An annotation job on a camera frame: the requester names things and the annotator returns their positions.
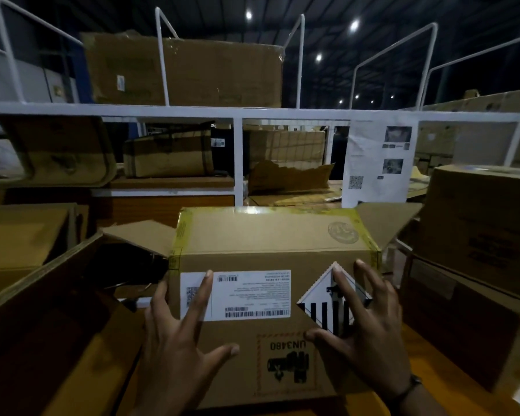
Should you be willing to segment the large brown cardboard box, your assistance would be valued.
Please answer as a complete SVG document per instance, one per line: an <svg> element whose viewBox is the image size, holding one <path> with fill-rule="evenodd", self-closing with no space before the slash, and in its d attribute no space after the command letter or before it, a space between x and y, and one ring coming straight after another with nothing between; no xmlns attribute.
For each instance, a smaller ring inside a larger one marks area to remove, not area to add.
<svg viewBox="0 0 520 416"><path fill-rule="evenodd" d="M97 104L166 105L158 38L82 33ZM282 105L283 48L216 40L163 38L171 106Z"/></svg>

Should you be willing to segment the printed white paper sheet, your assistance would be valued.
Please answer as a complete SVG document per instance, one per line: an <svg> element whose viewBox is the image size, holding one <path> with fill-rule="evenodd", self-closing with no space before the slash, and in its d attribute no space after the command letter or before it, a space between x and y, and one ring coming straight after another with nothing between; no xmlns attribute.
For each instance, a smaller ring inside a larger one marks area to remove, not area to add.
<svg viewBox="0 0 520 416"><path fill-rule="evenodd" d="M353 120L341 189L342 208L407 199L420 120L409 114Z"/></svg>

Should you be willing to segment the labelled cardboard box with flaps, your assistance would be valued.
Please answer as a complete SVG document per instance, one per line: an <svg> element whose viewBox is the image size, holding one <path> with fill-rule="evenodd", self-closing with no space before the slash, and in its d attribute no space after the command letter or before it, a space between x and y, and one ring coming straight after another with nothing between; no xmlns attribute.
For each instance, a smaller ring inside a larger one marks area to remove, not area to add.
<svg viewBox="0 0 520 416"><path fill-rule="evenodd" d="M422 207L197 207L181 210L175 230L142 221L102 233L169 259L167 303L175 317L187 314L202 277L213 271L198 346L237 343L241 351L198 409L225 408L367 391L340 357L319 352L304 332L345 334L354 318L331 268L339 265L369 305L372 289L353 276L355 260L379 270L384 249Z"/></svg>

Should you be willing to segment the cardboard box with grid print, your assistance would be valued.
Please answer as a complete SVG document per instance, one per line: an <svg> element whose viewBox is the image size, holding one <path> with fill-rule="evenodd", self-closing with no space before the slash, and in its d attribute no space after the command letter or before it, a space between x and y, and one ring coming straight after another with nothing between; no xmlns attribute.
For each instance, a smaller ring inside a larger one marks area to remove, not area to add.
<svg viewBox="0 0 520 416"><path fill-rule="evenodd" d="M246 130L248 169L265 161L280 167L301 170L324 164L326 133L324 131Z"/></svg>

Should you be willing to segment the torn cardboard piece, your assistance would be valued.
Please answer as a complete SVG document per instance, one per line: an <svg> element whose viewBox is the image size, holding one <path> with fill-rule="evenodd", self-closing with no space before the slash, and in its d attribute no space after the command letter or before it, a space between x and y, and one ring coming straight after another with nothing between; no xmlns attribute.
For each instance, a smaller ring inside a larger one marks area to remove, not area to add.
<svg viewBox="0 0 520 416"><path fill-rule="evenodd" d="M282 167L272 161L261 161L250 171L248 194L285 194L295 191L322 190L328 181L334 164L315 168L298 169Z"/></svg>

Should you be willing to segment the person's right forearm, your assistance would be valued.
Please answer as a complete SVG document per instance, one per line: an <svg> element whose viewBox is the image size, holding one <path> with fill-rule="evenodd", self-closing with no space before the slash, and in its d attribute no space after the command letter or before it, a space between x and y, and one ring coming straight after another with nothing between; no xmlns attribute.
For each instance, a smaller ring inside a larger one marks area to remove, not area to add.
<svg viewBox="0 0 520 416"><path fill-rule="evenodd" d="M393 416L449 416L443 406L420 383L401 396L391 412Z"/></svg>

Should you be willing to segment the person's left hand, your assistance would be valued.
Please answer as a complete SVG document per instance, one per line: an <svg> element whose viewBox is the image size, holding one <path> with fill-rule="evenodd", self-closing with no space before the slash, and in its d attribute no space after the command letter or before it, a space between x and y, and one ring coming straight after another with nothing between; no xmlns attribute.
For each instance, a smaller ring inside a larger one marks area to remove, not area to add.
<svg viewBox="0 0 520 416"><path fill-rule="evenodd" d="M181 416L198 406L217 373L203 373L197 343L213 287L208 270L182 320L166 301L167 282L158 284L145 309L145 340L138 392L130 416Z"/></svg>

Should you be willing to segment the cardboard box with pale label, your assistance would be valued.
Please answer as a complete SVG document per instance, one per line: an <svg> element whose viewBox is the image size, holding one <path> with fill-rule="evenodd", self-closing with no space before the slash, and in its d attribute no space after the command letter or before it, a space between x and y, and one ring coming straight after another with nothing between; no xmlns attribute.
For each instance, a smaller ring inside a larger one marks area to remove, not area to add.
<svg viewBox="0 0 520 416"><path fill-rule="evenodd" d="M403 320L487 391L520 389L520 299L416 257L400 287Z"/></svg>

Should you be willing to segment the brown wooden shelf board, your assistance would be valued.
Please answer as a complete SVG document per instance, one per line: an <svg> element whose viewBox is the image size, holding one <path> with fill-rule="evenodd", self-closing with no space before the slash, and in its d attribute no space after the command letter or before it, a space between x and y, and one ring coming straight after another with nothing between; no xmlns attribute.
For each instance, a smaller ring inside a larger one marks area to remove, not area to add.
<svg viewBox="0 0 520 416"><path fill-rule="evenodd" d="M147 220L175 227L181 209L234 206L234 189L235 181L229 176L118 176L91 190L90 219L99 228Z"/></svg>

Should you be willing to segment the dark wristband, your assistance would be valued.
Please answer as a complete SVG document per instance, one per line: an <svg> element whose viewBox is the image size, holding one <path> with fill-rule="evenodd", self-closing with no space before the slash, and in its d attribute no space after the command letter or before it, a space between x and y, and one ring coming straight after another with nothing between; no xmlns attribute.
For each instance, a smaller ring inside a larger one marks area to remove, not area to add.
<svg viewBox="0 0 520 416"><path fill-rule="evenodd" d="M422 384L423 382L420 377L416 376L415 374L411 374L407 388L403 392L399 393L397 396L385 402L390 413L393 414L395 412L398 412L404 400L409 397L409 395L413 392L413 390L416 389L416 387Z"/></svg>

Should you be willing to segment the round-cornered cardboard box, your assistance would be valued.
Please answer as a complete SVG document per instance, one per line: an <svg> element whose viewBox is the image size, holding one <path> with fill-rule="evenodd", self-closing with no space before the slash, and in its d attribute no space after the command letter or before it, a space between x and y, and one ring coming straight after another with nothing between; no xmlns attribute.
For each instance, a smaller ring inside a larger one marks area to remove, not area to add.
<svg viewBox="0 0 520 416"><path fill-rule="evenodd" d="M117 174L100 117L0 114L0 126L21 163L0 186L98 188Z"/></svg>

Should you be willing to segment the black box with white label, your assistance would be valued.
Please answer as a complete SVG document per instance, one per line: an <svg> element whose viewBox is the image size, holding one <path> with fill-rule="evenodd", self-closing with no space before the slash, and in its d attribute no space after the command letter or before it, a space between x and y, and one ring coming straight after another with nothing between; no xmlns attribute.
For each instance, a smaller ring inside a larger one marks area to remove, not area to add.
<svg viewBox="0 0 520 416"><path fill-rule="evenodd" d="M233 178L235 155L232 129L211 127L211 152L215 174Z"/></svg>

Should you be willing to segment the taped cardboard box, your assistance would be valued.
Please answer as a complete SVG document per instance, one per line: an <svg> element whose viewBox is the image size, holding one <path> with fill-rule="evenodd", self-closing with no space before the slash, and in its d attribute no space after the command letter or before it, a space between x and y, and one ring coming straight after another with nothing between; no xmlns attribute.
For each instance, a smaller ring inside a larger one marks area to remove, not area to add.
<svg viewBox="0 0 520 416"><path fill-rule="evenodd" d="M213 176L211 123L187 125L125 141L128 179Z"/></svg>

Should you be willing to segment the blue steel post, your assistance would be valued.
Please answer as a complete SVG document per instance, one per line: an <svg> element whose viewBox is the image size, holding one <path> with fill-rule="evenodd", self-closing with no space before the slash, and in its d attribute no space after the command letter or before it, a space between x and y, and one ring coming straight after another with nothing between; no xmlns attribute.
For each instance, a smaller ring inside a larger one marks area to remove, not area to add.
<svg viewBox="0 0 520 416"><path fill-rule="evenodd" d="M94 100L84 49L70 40L68 42L79 102L82 104L93 104Z"/></svg>

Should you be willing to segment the large open cardboard carton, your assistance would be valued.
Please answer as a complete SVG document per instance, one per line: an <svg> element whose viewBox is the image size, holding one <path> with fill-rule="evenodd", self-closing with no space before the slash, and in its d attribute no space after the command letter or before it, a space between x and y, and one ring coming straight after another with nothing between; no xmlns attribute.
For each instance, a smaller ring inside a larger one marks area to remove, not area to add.
<svg viewBox="0 0 520 416"><path fill-rule="evenodd" d="M114 416L144 322L114 297L156 283L171 240L104 230L0 292L0 416Z"/></svg>

